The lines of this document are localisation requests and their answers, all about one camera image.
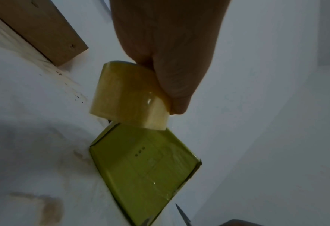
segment olive green box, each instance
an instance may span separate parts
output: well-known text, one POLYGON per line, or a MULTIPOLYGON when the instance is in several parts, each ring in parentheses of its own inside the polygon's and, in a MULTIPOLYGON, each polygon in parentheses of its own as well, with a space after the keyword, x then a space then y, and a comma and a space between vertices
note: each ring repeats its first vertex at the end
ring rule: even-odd
POLYGON ((91 156, 131 224, 151 223, 200 167, 169 129, 110 124, 91 144, 91 156))

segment dirt mark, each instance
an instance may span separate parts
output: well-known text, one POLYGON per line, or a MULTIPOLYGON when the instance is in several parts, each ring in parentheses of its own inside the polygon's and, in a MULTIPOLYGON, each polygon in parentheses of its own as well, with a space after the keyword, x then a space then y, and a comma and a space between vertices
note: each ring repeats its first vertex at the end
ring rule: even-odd
POLYGON ((12 192, 9 194, 9 196, 23 198, 31 201, 42 201, 43 208, 41 211, 39 226, 55 226, 63 218, 64 205, 63 201, 59 198, 53 198, 47 195, 33 195, 22 192, 12 192))
POLYGON ((93 162, 91 159, 84 158, 83 155, 77 152, 76 150, 73 151, 73 154, 77 159, 79 159, 82 162, 85 162, 88 165, 91 165, 91 163, 93 162))

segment finger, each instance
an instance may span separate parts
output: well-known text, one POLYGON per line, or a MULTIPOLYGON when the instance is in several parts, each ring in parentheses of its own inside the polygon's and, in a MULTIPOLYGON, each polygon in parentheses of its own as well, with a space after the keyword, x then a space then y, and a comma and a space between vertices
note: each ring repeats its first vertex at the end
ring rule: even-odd
POLYGON ((176 98, 172 102, 171 115, 181 115, 186 112, 190 104, 191 96, 176 98))

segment tape roll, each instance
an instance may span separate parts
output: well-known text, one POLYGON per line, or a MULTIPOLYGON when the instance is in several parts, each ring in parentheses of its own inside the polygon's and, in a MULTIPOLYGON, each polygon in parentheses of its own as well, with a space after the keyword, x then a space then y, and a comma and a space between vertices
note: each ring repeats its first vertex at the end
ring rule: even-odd
POLYGON ((154 71, 128 62, 104 64, 90 113, 115 122, 165 130, 171 100, 154 71))

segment wooden plank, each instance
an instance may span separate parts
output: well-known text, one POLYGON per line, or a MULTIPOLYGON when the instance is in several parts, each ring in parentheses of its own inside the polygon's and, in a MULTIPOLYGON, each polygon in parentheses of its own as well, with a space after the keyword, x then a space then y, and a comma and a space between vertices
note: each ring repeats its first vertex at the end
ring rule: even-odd
POLYGON ((88 49, 51 0, 0 0, 0 18, 56 66, 88 49))

